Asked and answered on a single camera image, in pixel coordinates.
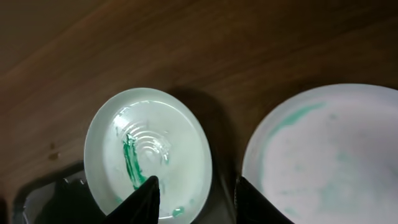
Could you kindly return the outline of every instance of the brown wooden surface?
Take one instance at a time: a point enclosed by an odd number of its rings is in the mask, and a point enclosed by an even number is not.
[[[129,88],[182,100],[235,170],[260,120],[288,97],[332,83],[398,88],[397,1],[16,2],[0,3],[9,205],[24,184],[82,160],[97,109]]]

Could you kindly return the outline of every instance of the green residue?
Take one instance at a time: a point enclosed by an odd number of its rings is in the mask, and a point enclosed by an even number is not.
[[[329,115],[329,118],[330,118],[331,120],[336,120],[336,119],[337,119],[337,115],[331,114],[331,115]]]
[[[132,185],[135,190],[147,180],[147,177],[142,175],[142,170],[139,167],[136,140],[131,134],[126,134],[126,140],[123,141],[124,159],[126,160],[126,169],[131,179]]]
[[[300,165],[300,164],[297,164],[297,165],[294,167],[294,169],[295,169],[297,172],[301,172],[301,171],[304,170],[304,166],[303,166],[303,165]]]
[[[173,217],[180,216],[184,214],[185,208],[183,206],[179,206],[178,208],[174,209],[172,215]]]
[[[353,213],[359,207],[359,186],[334,180],[319,190],[319,212]]]
[[[166,185],[164,184],[164,181],[163,181],[163,180],[160,180],[160,181],[159,181],[159,185],[160,185],[160,189],[161,189],[161,191],[162,191],[162,194],[163,194],[163,195],[166,194]]]
[[[326,105],[325,102],[321,103],[315,103],[313,105],[309,106],[304,106],[303,108],[300,108],[299,110],[295,111],[294,113],[288,115],[285,117],[285,119],[282,120],[276,127],[274,127],[271,132],[268,134],[267,141],[265,143],[264,148],[267,148],[267,145],[269,144],[269,141],[274,137],[281,129],[283,129],[286,126],[291,126],[294,125],[297,121],[299,121],[300,118],[303,118],[305,115],[307,115],[309,112],[313,110],[320,109]],[[261,151],[261,155],[259,156],[260,158],[264,158],[264,153],[266,150]],[[264,169],[261,169],[259,172],[259,180],[261,180],[264,177]],[[257,183],[258,186],[261,186],[262,184],[260,181]]]
[[[394,175],[395,177],[398,177],[398,169],[392,166],[388,167],[389,170],[391,171],[392,175]]]
[[[319,109],[322,108],[323,106],[325,106],[326,103],[317,103],[314,105],[310,105],[310,106],[306,106],[303,107],[299,110],[297,110],[296,112],[292,113],[291,115],[289,115],[288,117],[286,117],[282,122],[280,122],[270,133],[269,133],[269,137],[273,137],[276,133],[278,133],[278,131],[280,131],[282,128],[286,127],[286,126],[290,126],[295,124],[300,118],[304,117],[306,114],[308,114],[309,112],[311,112],[312,110],[315,109]]]
[[[344,151],[340,151],[337,156],[336,156],[336,160],[339,162],[347,162],[350,163],[353,161],[353,159],[351,158],[350,155],[347,154],[347,152]]]
[[[294,208],[292,208],[292,207],[286,207],[286,208],[284,209],[284,211],[285,211],[286,214],[288,214],[288,215],[290,215],[290,216],[299,217],[299,214],[298,214],[298,213],[296,212],[296,210],[295,210]]]
[[[302,188],[302,189],[292,189],[292,190],[283,190],[280,192],[281,195],[289,195],[289,196],[295,196],[295,195],[301,195],[308,193],[308,189]]]
[[[120,197],[118,197],[118,196],[116,196],[116,198],[115,198],[115,199],[116,199],[116,202],[117,202],[117,203],[122,203],[122,202],[123,202],[123,199],[121,199],[121,198],[120,198]]]

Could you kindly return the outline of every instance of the green liquid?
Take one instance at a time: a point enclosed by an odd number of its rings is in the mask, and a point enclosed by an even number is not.
[[[132,186],[137,190],[139,186],[147,180],[147,177],[142,175],[142,170],[139,167],[136,140],[131,136],[131,134],[126,134],[126,140],[123,141],[123,152],[124,159],[126,160],[127,173],[131,179]]]
[[[184,214],[184,211],[185,211],[185,208],[183,206],[180,206],[180,207],[174,209],[172,215],[173,215],[173,217],[177,217],[177,216]]]

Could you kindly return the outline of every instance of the large white plate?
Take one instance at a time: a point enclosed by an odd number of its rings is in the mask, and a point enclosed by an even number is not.
[[[159,223],[192,222],[210,190],[205,133],[184,104],[159,90],[136,88],[108,100],[90,124],[84,160],[106,215],[151,175],[160,180]]]
[[[245,176],[296,224],[398,222],[398,91],[331,85],[257,127]]]

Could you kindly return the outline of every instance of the white dish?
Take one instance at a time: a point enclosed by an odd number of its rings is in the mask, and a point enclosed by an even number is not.
[[[205,133],[184,104],[159,90],[136,88],[108,100],[90,124],[84,160],[106,215],[151,175],[160,183],[159,223],[192,222],[210,191]]]
[[[295,224],[398,222],[398,91],[330,85],[279,105],[243,176]]]

